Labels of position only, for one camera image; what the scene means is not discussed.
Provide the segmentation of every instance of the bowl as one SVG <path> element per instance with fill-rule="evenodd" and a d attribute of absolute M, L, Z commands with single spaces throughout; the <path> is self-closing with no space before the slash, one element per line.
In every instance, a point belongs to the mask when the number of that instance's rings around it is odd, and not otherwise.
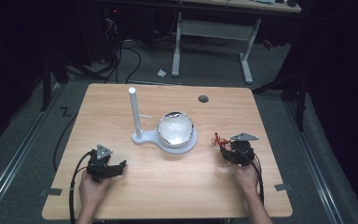
<path fill-rule="evenodd" d="M 171 112 L 159 121 L 157 131 L 164 146 L 183 147 L 193 136 L 194 124 L 187 114 Z"/>

